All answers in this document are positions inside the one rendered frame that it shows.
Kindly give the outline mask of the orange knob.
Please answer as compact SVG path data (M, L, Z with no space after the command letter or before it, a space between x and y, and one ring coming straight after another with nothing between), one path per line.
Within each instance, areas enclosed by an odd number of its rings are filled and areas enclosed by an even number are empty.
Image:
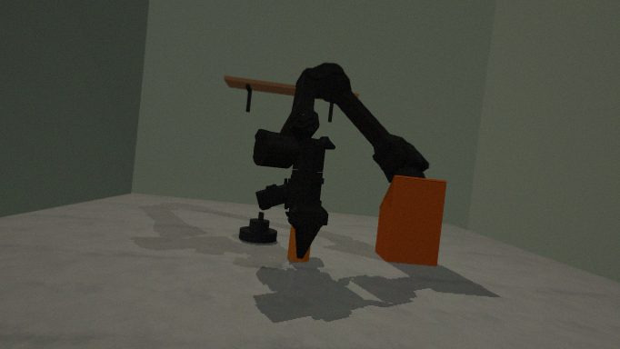
M295 229L293 226L291 226L287 259L294 261L294 262L308 262L309 255L310 255L310 247L311 245L309 246L304 258L297 258L296 244L295 244Z

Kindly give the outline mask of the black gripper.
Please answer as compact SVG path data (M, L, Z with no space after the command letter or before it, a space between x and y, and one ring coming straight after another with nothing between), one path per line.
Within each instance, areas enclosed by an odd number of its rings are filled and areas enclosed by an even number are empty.
M323 173L292 170L291 183L294 183L295 203L285 204L288 222L295 229L297 258L304 258L309 246L323 225L327 225L328 212L321 206L321 186Z

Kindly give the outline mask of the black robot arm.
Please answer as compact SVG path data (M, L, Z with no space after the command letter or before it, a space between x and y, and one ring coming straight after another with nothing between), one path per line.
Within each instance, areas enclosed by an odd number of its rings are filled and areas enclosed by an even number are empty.
M253 159L256 165L323 172L325 149L335 149L328 136L311 138L319 128L315 99L336 104L373 146L373 159L389 183L395 175L425 178L428 161L407 141L390 135L352 93L350 80L341 66L321 64L306 68L295 86L292 112L280 133L259 129L255 135ZM255 192L259 208L295 203L294 183L268 185Z

